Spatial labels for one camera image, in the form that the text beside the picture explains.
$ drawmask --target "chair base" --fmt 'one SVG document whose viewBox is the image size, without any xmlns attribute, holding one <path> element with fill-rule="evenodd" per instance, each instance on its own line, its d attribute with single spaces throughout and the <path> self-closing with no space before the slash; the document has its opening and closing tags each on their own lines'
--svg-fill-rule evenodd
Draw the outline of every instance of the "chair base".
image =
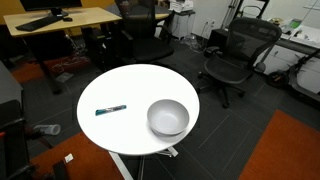
<svg viewBox="0 0 320 180">
<path fill-rule="evenodd" d="M 235 87 L 229 84 L 225 84 L 221 81 L 218 81 L 217 79 L 212 78 L 209 74 L 203 73 L 203 72 L 199 72 L 198 74 L 198 79 L 202 79 L 203 77 L 206 77 L 208 79 L 213 80 L 214 82 L 216 82 L 216 84 L 218 85 L 218 90 L 222 90 L 223 96 L 224 96 L 224 103 L 222 103 L 222 107 L 223 108 L 228 108 L 230 106 L 230 101 L 229 101 L 229 97 L 228 97 L 228 93 L 227 93 L 227 88 L 231 88 L 234 89 L 236 91 L 238 91 L 238 96 L 239 97 L 244 97 L 245 95 L 245 90 L 239 88 L 239 87 Z M 211 88 L 211 86 L 207 85 L 207 86 L 202 86 L 202 87 L 197 87 L 196 88 L 196 92 L 199 94 L 201 93 L 201 91 L 203 91 L 204 89 L 208 89 Z"/>
</svg>

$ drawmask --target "keyboard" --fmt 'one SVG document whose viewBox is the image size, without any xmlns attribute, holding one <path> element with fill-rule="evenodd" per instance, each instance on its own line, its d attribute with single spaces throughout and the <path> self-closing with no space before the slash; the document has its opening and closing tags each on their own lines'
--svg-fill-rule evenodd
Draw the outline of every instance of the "keyboard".
<svg viewBox="0 0 320 180">
<path fill-rule="evenodd" d="M 41 19 L 38 19 L 38 20 L 35 20 L 35 21 L 28 22 L 26 24 L 22 24 L 20 26 L 17 26 L 16 29 L 20 30 L 20 31 L 31 32 L 31 31 L 40 29 L 40 28 L 42 28 L 44 26 L 48 26 L 48 25 L 50 25 L 52 23 L 55 23 L 57 21 L 60 21 L 62 19 L 63 19 L 62 17 L 47 16 L 47 17 L 44 17 L 44 18 L 41 18 Z"/>
</svg>

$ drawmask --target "floor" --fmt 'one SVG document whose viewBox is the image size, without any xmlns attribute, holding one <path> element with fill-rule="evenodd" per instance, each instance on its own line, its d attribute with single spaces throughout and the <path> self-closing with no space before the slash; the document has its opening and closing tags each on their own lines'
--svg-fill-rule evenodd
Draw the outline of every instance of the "floor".
<svg viewBox="0 0 320 180">
<path fill-rule="evenodd" d="M 175 53 L 161 61 L 178 69 L 195 87 L 209 83 L 197 78 L 206 60 L 203 54 L 190 50 L 186 44 L 176 41 L 171 44 Z M 63 92 L 59 95 L 51 93 L 43 78 L 22 84 L 28 123 L 32 126 L 60 124 L 59 135 L 46 137 L 53 145 L 80 132 L 77 101 L 86 86 L 101 73 L 89 64 L 60 83 Z M 187 138 L 174 146 L 179 155 L 175 158 L 147 156 L 144 179 L 237 179 L 276 109 L 320 130 L 319 109 L 288 91 L 270 87 L 263 75 L 255 74 L 242 87 L 247 89 L 247 94 L 240 98 L 230 91 L 228 109 L 221 106 L 221 92 L 207 90 L 199 94 L 199 119 Z M 37 141 L 29 141 L 28 145 L 31 158 L 46 150 Z M 139 157 L 120 157 L 136 177 Z"/>
</svg>

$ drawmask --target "white cabinet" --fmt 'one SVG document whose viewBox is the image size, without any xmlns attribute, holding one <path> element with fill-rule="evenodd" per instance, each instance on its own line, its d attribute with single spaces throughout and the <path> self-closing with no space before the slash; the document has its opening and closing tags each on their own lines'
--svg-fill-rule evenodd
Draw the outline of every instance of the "white cabinet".
<svg viewBox="0 0 320 180">
<path fill-rule="evenodd" d="M 179 39 L 190 35 L 193 28 L 193 22 L 195 18 L 195 12 L 181 12 L 176 13 L 170 24 L 170 30 L 174 37 Z"/>
<path fill-rule="evenodd" d="M 274 46 L 264 63 L 266 70 L 264 74 L 268 75 L 277 70 L 288 70 L 289 66 L 296 64 L 298 60 L 305 56 L 300 52 L 296 52 L 284 47 Z M 263 55 L 260 55 L 256 61 L 261 61 Z M 320 92 L 320 59 L 312 58 L 302 66 L 301 71 L 297 75 L 298 84 L 314 93 Z"/>
</svg>

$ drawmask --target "white device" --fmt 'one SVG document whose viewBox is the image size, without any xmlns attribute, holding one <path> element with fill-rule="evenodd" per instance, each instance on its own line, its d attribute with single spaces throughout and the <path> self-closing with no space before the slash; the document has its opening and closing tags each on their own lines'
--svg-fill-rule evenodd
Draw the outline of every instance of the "white device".
<svg viewBox="0 0 320 180">
<path fill-rule="evenodd" d="M 190 11 L 193 9 L 193 1 L 190 0 L 170 0 L 169 10 L 175 12 Z"/>
</svg>

